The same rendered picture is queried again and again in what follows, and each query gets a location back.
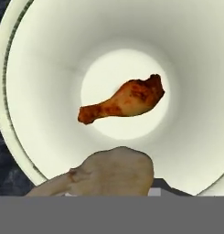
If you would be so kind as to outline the white bowl with green rim line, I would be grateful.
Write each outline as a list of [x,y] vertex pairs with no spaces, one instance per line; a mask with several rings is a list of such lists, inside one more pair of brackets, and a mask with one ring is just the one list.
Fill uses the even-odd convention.
[[[81,106],[153,74],[165,94],[152,111],[79,122]],[[10,0],[0,130],[35,184],[127,146],[171,187],[224,196],[224,0]]]

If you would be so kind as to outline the brown roasted chicken drumstick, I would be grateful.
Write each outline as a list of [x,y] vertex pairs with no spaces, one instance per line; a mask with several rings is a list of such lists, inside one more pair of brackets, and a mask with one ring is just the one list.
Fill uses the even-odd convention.
[[78,121],[91,124],[105,117],[142,115],[151,111],[164,95],[165,90],[158,74],[152,74],[147,80],[129,80],[106,101],[81,106]]

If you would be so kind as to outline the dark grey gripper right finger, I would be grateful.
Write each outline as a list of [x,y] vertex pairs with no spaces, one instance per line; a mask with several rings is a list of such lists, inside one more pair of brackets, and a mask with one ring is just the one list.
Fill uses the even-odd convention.
[[190,197],[190,194],[183,192],[179,189],[171,187],[163,178],[155,178],[154,182],[152,183],[148,195],[153,196],[157,195],[160,196],[162,192],[169,192],[171,194],[182,196],[182,197]]

